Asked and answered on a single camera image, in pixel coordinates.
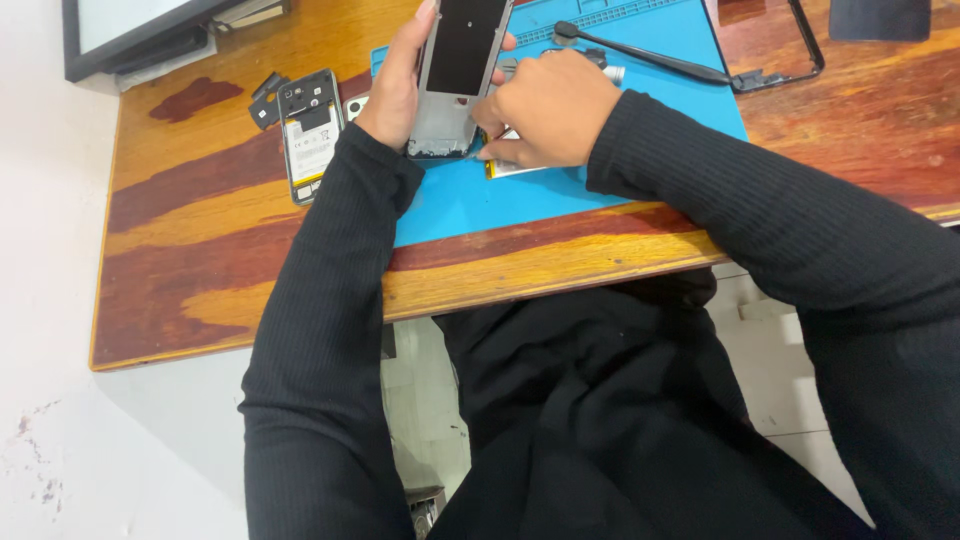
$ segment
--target person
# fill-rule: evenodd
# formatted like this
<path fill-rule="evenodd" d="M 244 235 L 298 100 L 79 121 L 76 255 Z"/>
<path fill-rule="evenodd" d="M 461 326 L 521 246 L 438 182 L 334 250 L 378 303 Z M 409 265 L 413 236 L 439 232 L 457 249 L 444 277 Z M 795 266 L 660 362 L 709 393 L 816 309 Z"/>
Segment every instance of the person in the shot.
<path fill-rule="evenodd" d="M 413 536 L 379 336 L 396 220 L 423 176 L 400 150 L 435 16 L 431 0 L 424 6 L 342 133 L 260 323 L 239 407 L 253 539 Z M 432 538 L 960 535 L 954 233 L 621 93 L 573 52 L 522 61 L 473 114 L 490 134 L 506 124 L 522 137 L 484 157 L 586 165 L 588 190 L 664 201 L 765 293 L 797 306 L 833 440 L 876 529 L 743 421 L 703 309 L 711 283 L 683 274 L 664 287 L 640 281 L 435 318 L 472 467 Z"/>

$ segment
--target phone battery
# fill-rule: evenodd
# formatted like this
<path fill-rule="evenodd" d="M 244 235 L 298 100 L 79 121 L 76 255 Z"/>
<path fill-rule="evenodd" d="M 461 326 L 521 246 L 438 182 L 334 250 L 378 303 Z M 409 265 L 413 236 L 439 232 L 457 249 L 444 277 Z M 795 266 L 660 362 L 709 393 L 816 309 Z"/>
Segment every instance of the phone battery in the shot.
<path fill-rule="evenodd" d="M 290 161 L 290 181 L 293 183 L 296 198 L 309 199 L 320 187 L 320 181 L 326 168 L 333 160 L 334 147 L 340 138 L 340 126 L 333 106 L 330 106 L 330 120 L 317 127 L 304 131 L 300 121 L 295 118 L 286 120 L 286 153 Z"/>
<path fill-rule="evenodd" d="M 510 132 L 503 136 L 504 140 L 519 139 L 519 138 L 520 138 L 520 135 L 517 132 Z M 483 134 L 483 141 L 484 141 L 484 144 L 490 142 L 490 136 L 487 134 Z M 487 180 L 493 180 L 494 178 L 504 178 L 508 176 L 514 176 L 516 174 L 541 171 L 547 167 L 537 167 L 533 169 L 528 169 L 512 161 L 488 160 L 484 164 L 484 168 L 487 169 Z"/>

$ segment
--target disassembled smartphone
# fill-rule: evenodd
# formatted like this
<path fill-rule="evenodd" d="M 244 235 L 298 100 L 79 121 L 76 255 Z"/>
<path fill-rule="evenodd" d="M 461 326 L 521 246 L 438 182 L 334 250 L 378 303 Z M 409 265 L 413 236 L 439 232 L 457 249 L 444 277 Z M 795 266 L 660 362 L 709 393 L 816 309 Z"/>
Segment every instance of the disassembled smartphone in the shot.
<path fill-rule="evenodd" d="M 470 113 L 487 95 L 514 0 L 440 0 L 420 56 L 420 100 L 407 154 L 413 160 L 468 154 Z"/>
<path fill-rule="evenodd" d="M 337 78 L 322 69 L 276 91 L 287 159 L 290 197 L 309 205 L 316 197 L 344 129 Z"/>

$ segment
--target black pants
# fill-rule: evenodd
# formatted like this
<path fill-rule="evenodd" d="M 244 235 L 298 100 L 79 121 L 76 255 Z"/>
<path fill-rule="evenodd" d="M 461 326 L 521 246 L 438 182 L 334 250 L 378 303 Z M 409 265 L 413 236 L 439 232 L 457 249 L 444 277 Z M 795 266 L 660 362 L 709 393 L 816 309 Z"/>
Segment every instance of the black pants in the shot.
<path fill-rule="evenodd" d="M 434 317 L 474 453 L 516 423 L 533 422 L 571 374 L 602 393 L 610 414 L 618 400 L 709 400 L 746 419 L 704 309 L 715 293 L 705 268 Z"/>

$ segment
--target metal tool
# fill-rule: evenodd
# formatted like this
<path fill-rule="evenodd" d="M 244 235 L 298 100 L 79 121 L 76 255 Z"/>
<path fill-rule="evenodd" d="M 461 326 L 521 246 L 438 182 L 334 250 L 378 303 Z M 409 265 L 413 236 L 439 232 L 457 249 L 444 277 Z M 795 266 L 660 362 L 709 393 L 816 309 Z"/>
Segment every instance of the metal tool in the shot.
<path fill-rule="evenodd" d="M 587 60 L 592 61 L 599 67 L 614 86 L 623 85 L 623 76 L 627 73 L 627 68 L 622 65 L 610 65 L 610 63 L 607 62 L 607 51 L 603 49 L 574 50 L 587 57 Z M 560 51 L 563 51 L 563 49 L 547 49 L 543 51 L 543 54 L 557 53 Z"/>
<path fill-rule="evenodd" d="M 675 59 L 660 53 L 646 51 L 632 45 L 617 43 L 616 41 L 609 41 L 601 37 L 591 36 L 586 32 L 581 32 L 580 29 L 577 28 L 577 25 L 573 23 L 560 21 L 553 27 L 553 40 L 558 45 L 562 45 L 564 47 L 571 46 L 577 42 L 578 38 L 586 39 L 587 41 L 592 41 L 599 45 L 609 47 L 614 51 L 619 51 L 636 59 L 648 61 L 660 67 L 680 73 L 681 75 L 685 75 L 698 81 L 703 81 L 704 83 L 710 83 L 712 85 L 729 85 L 732 81 L 730 75 L 727 75 L 723 71 L 719 71 L 705 65 L 700 65 L 699 63 L 694 63 L 692 61 Z"/>

